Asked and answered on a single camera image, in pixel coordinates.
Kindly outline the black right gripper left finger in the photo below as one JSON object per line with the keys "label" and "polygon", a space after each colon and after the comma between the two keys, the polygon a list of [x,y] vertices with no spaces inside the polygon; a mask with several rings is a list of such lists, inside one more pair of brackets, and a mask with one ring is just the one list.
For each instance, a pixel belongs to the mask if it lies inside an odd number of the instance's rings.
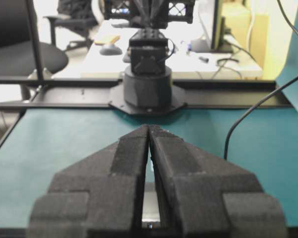
{"label": "black right gripper left finger", "polygon": [[142,227],[149,127],[55,173],[33,206],[29,238],[131,238]]}

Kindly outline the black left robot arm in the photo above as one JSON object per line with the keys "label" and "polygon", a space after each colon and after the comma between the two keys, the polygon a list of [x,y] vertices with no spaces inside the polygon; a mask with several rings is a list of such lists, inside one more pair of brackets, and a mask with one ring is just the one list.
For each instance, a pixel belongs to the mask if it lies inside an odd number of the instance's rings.
{"label": "black left robot arm", "polygon": [[174,54],[161,32],[172,21],[193,21],[193,0],[107,0],[105,19],[125,19],[137,32],[129,39],[129,66],[110,89],[109,104],[130,115],[163,115],[185,106],[185,91],[173,85],[166,60]]}

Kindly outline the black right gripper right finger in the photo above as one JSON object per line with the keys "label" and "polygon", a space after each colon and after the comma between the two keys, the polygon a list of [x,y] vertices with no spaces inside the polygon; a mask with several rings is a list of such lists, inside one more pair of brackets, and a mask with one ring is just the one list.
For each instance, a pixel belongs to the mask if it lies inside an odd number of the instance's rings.
{"label": "black right gripper right finger", "polygon": [[278,199],[256,175],[152,125],[150,145],[168,203],[186,238],[285,238]]}

